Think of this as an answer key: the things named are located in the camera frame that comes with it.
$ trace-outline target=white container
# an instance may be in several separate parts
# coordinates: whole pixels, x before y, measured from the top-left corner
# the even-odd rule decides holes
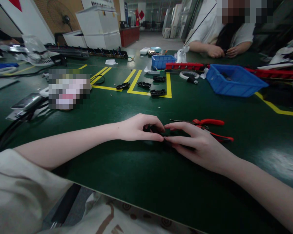
[[[74,47],[80,46],[82,48],[87,48],[85,37],[82,35],[81,30],[68,32],[66,34],[63,34],[63,37],[68,46],[74,46]]]
[[[84,36],[118,32],[117,13],[97,10],[95,6],[76,12]]]
[[[117,49],[121,47],[120,33],[113,32],[107,34],[85,36],[87,46],[92,49]]]

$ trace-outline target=white cable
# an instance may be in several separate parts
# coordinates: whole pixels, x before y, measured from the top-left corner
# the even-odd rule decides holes
[[[189,76],[184,75],[184,73],[194,75],[195,79],[198,79],[200,77],[200,75],[198,73],[194,72],[194,71],[182,71],[182,72],[180,72],[179,76],[181,78],[183,78],[183,79],[186,79],[186,80],[189,78]]]
[[[5,74],[5,73],[11,73],[16,71],[16,67],[5,67],[5,68],[0,68],[0,75]]]

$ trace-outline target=black wire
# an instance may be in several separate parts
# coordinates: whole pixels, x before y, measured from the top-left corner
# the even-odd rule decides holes
[[[48,100],[48,97],[45,97],[34,104],[31,108],[29,108],[25,114],[20,116],[18,119],[14,120],[1,134],[0,134],[0,152],[1,147],[6,142],[6,140],[12,135],[12,133],[24,122],[23,120],[27,118],[28,121],[31,120],[34,112],[42,107],[47,106],[48,104],[43,104]]]
[[[103,81],[101,81],[101,82],[96,82],[96,83],[94,83],[93,85],[100,85],[100,84],[103,84],[103,83],[104,83],[104,81],[105,81],[105,77],[104,77],[103,75],[97,75],[97,76],[94,76],[93,79],[95,79],[95,78],[98,77],[98,76],[102,76],[102,77],[103,77]]]
[[[33,76],[33,75],[37,75],[37,74],[39,74],[41,71],[44,71],[44,70],[46,70],[46,69],[49,69],[49,68],[51,68],[51,67],[54,67],[54,66],[57,66],[57,64],[53,64],[53,65],[51,65],[51,66],[49,66],[49,67],[46,67],[46,68],[42,68],[42,69],[40,69],[40,70],[38,70],[38,71],[35,71],[35,72],[32,72],[32,73],[27,73],[27,74],[19,74],[19,75],[7,75],[7,76],[0,76],[0,78],[9,78],[9,77],[26,77],[26,76]]]
[[[217,3],[215,3],[215,5],[213,6],[213,8],[209,11],[209,13],[211,13],[211,11],[214,9],[214,7],[216,6]],[[203,23],[203,21],[206,19],[206,17],[209,15],[209,13],[205,16],[205,18],[202,20],[202,22],[200,23],[200,25],[196,28],[196,30],[201,26],[201,24]],[[185,42],[185,45],[188,43],[188,41],[191,39],[191,37],[193,36],[193,34],[196,32],[196,30],[192,33],[192,35],[189,37],[189,39]]]

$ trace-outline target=electronic device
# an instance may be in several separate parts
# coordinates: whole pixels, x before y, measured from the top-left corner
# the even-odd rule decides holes
[[[147,52],[149,51],[149,47],[144,47],[142,50],[140,50],[140,54],[141,55],[146,55],[147,54]]]
[[[32,107],[35,103],[37,103],[40,99],[42,99],[42,96],[39,93],[31,93],[25,98],[23,98],[18,103],[14,104],[11,109],[18,109],[18,110],[27,110],[30,107]]]
[[[152,55],[155,55],[156,54],[156,51],[155,50],[152,50],[152,49],[149,49],[148,52],[147,52],[147,54],[149,56],[152,56]]]

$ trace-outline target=blue plastic bin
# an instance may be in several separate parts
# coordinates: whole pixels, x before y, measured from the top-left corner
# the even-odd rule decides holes
[[[172,55],[153,55],[152,56],[152,67],[158,70],[164,70],[166,68],[167,63],[176,62],[176,58]]]
[[[227,80],[221,73],[226,73]],[[206,75],[214,92],[222,95],[249,97],[268,84],[240,66],[211,64]]]

